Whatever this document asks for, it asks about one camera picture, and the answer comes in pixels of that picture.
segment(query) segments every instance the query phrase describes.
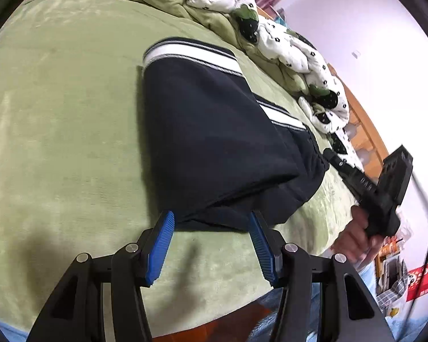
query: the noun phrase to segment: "wooden furniture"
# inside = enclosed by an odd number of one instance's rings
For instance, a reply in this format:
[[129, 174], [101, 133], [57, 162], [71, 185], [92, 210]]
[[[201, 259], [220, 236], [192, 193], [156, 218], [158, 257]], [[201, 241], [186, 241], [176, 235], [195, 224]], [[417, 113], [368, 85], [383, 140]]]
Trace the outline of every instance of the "wooden furniture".
[[245, 342], [255, 325], [270, 310], [258, 302], [241, 307], [199, 327], [153, 338], [153, 342]]
[[[331, 74], [339, 76], [336, 70], [329, 64]], [[378, 179], [382, 170], [383, 159], [388, 156], [387, 148], [379, 133], [366, 114], [363, 107], [355, 98], [352, 91], [340, 79], [346, 91], [347, 101], [350, 107], [350, 120], [347, 128], [354, 129], [355, 135], [350, 139], [357, 154], [367, 154], [368, 163], [364, 163], [365, 173], [372, 179]]]

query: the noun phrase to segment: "green fleece bedsheet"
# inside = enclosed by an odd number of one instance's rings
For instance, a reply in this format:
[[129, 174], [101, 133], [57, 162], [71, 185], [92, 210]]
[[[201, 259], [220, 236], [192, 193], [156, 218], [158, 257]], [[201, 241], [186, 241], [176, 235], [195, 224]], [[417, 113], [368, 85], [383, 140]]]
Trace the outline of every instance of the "green fleece bedsheet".
[[[30, 329], [78, 253], [114, 253], [155, 220], [140, 66], [145, 49], [168, 36], [229, 48], [252, 91], [309, 123], [243, 52], [194, 21], [127, 0], [22, 4], [0, 31], [3, 321]], [[328, 147], [309, 127], [320, 148]], [[278, 228], [321, 253], [349, 221], [352, 203], [330, 169], [314, 197]], [[160, 278], [143, 296], [160, 336], [225, 315], [269, 289], [248, 234], [175, 233]]]

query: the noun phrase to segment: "black cable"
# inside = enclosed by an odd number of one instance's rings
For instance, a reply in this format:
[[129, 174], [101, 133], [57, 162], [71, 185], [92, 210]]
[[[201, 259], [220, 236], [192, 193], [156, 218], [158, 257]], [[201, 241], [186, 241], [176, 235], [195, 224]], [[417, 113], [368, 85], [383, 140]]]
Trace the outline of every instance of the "black cable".
[[[425, 194], [425, 192], [423, 191], [422, 186], [420, 185], [419, 181], [417, 180], [417, 178], [413, 172], [411, 174], [411, 177], [412, 177], [412, 181], [415, 185], [415, 188], [417, 190], [417, 193], [419, 194], [419, 198], [421, 199], [421, 201], [423, 203], [423, 207], [425, 209], [426, 216], [428, 217], [428, 197]], [[412, 300], [411, 307], [409, 307], [409, 310], [407, 311], [403, 326], [401, 327], [401, 330], [400, 330], [398, 337], [396, 339], [397, 341], [400, 341], [401, 339], [403, 339], [404, 334], [406, 332], [406, 327], [409, 323], [409, 318], [411, 317], [412, 309], [413, 309], [415, 301], [416, 301], [416, 299], [420, 293], [420, 288], [421, 288], [422, 283], [423, 283], [423, 276], [425, 276], [427, 264], [428, 264], [428, 249], [426, 251], [425, 262], [423, 263], [422, 277], [420, 278], [420, 282], [417, 285], [416, 298], [414, 298]]]

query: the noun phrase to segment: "blue gripper pad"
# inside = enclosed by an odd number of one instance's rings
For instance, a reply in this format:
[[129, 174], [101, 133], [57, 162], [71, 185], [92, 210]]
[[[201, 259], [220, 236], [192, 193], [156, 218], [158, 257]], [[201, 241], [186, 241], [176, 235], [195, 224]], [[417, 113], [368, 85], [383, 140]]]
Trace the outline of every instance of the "blue gripper pad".
[[261, 272], [271, 285], [276, 284], [278, 276], [276, 272], [275, 258], [265, 239], [265, 234], [258, 223], [258, 219], [253, 212], [249, 214], [249, 234], [254, 245], [255, 253], [260, 263]]
[[148, 286], [151, 286], [156, 279], [160, 276], [163, 262], [170, 246], [171, 238], [174, 233], [174, 214], [168, 211], [167, 215], [163, 219], [161, 224], [160, 232], [155, 239], [154, 246], [149, 252], [147, 271], [145, 280]]

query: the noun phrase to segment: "person's hand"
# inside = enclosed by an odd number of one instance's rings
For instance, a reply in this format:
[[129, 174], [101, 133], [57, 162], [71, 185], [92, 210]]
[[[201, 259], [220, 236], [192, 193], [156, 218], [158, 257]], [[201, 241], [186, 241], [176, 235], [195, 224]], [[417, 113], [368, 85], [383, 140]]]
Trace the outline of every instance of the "person's hand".
[[361, 261], [360, 268], [370, 263], [379, 253], [384, 238], [375, 235], [368, 240], [365, 229], [368, 227], [368, 213], [362, 208], [353, 205], [352, 221], [339, 234], [331, 246], [334, 253], [342, 253], [350, 262], [356, 264]]

